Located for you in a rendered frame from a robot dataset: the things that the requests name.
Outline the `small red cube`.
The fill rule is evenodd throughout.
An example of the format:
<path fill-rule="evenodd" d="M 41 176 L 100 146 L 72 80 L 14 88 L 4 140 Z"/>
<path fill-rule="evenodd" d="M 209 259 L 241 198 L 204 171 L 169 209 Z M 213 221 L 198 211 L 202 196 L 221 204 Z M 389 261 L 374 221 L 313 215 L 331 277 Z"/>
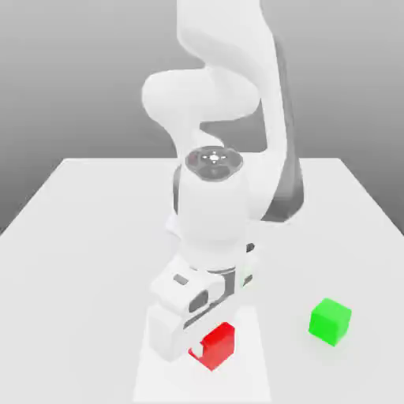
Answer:
<path fill-rule="evenodd" d="M 205 368 L 214 371 L 234 353 L 235 328 L 227 322 L 222 322 L 204 338 L 204 355 L 189 355 L 199 361 Z"/>

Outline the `small green cube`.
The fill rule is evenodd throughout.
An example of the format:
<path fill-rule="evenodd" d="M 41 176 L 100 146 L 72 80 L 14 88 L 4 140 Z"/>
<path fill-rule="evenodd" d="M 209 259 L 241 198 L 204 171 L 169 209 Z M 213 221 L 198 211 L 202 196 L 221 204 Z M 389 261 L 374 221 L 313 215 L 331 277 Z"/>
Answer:
<path fill-rule="evenodd" d="M 324 298 L 311 312 L 309 333 L 336 346 L 347 333 L 351 315 L 351 309 L 330 298 Z"/>

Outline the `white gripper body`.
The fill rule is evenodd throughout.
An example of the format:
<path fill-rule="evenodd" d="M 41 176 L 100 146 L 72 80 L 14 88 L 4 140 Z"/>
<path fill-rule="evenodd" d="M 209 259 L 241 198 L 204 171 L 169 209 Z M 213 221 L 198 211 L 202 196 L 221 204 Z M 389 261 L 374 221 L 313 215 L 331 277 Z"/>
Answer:
<path fill-rule="evenodd" d="M 185 326 L 185 319 L 156 302 L 148 308 L 150 347 L 165 361 L 176 361 L 226 320 L 228 310 L 215 307 Z"/>

